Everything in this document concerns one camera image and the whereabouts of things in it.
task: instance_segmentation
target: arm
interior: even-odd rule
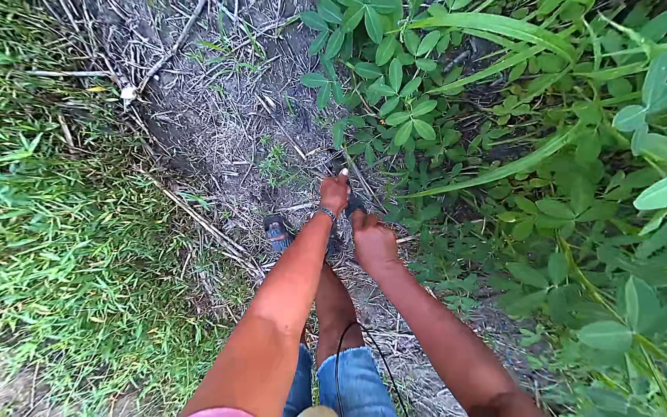
[[[346,172],[321,185],[321,206],[346,207]],[[331,228],[318,212],[269,272],[181,415],[214,407],[279,415],[292,385],[298,344],[313,303]]]
[[[374,214],[360,211],[352,215],[352,227],[357,261],[408,322],[434,369],[468,414],[542,415],[493,352],[403,266],[392,230]]]

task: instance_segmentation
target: ground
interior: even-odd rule
[[[317,59],[307,54],[315,35],[295,19],[312,8],[312,2],[200,3],[203,8],[196,10],[197,2],[190,0],[88,0],[86,9],[93,19],[93,39],[102,46],[123,90],[141,86],[147,70],[172,49],[190,16],[199,12],[186,42],[147,79],[125,111],[153,136],[147,146],[159,160],[156,175],[168,192],[217,228],[198,225],[200,237],[185,254],[182,274],[196,283],[197,313],[234,322],[275,261],[263,236],[264,216],[283,214],[292,229],[299,229],[317,206],[317,178],[347,166],[346,156],[334,149],[330,137],[332,121],[345,110],[319,111],[313,91],[299,83],[302,75],[320,70]],[[68,19],[61,8],[52,6],[52,11]],[[466,45],[464,51],[455,51],[456,59],[490,50],[490,45]],[[483,90],[474,96],[478,107],[493,100]],[[355,163],[350,177],[354,192],[366,199],[371,211],[381,211],[384,201],[376,196],[384,195],[386,179],[363,161]],[[339,221],[337,232],[343,245],[334,257],[334,270],[347,285],[360,321],[383,350],[394,383],[414,414],[465,415],[403,318],[354,262],[346,220]],[[403,255],[412,257],[417,240],[404,229],[397,232]],[[218,260],[229,258],[236,266],[217,267]],[[494,347],[523,387],[539,395],[538,387],[548,384],[548,376],[532,370],[527,359],[532,353],[520,347],[518,324],[493,307],[496,293],[481,291],[481,306],[465,312],[463,319]],[[309,328],[315,329],[314,319]],[[315,342],[312,334],[311,346]],[[382,358],[376,356],[383,368]],[[32,375],[15,378],[19,383],[0,390],[0,401],[2,395],[22,402],[30,398]],[[130,398],[122,402],[114,415],[138,413],[123,406]],[[27,413],[31,412],[51,415],[51,410]]]

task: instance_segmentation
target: hand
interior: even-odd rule
[[[351,214],[354,230],[354,257],[372,278],[378,279],[391,267],[403,267],[398,258],[395,233],[375,214],[366,215],[362,210]]]
[[[349,200],[349,185],[347,185],[347,175],[349,170],[344,168],[338,177],[329,177],[323,180],[321,184],[321,207],[326,207],[338,217],[346,208]]]

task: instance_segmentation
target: dirt path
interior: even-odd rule
[[[261,230],[264,215],[282,213],[298,229],[317,206],[316,178],[346,164],[330,137],[332,122],[345,110],[319,111],[311,91],[299,83],[301,75],[319,64],[307,54],[314,34],[295,19],[313,3],[209,0],[200,10],[194,0],[86,3],[95,18],[96,37],[107,49],[106,61],[123,87],[140,86],[144,74],[170,52],[199,11],[184,46],[147,80],[141,98],[127,112],[135,112],[135,121],[156,138],[150,145],[166,167],[164,180],[171,191],[244,249],[253,262],[238,269],[239,275],[250,288],[257,285],[275,260]],[[354,191],[366,199],[373,194],[370,189],[380,194],[385,178],[376,168],[359,168],[361,174],[351,177]],[[369,198],[371,209],[378,204]],[[372,330],[395,384],[415,414],[465,415],[403,318],[352,262],[346,221],[338,226],[341,240],[348,243],[335,270],[347,283],[360,320]],[[223,253],[207,234],[196,250]],[[416,242],[404,243],[402,250],[411,256]],[[213,309],[218,282],[198,265],[191,269],[187,276],[198,280],[205,292],[197,297],[197,310],[204,314]],[[527,353],[514,347],[522,337],[519,329],[492,307],[492,297],[485,290],[485,303],[467,320],[477,334],[500,347],[496,353],[521,383],[536,389]],[[228,317],[237,320],[243,308],[243,302],[228,308]],[[377,361],[382,367],[382,359]]]

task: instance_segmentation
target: pink shirt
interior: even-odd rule
[[[254,417],[248,412],[236,410],[235,408],[209,408],[193,412],[189,417]]]

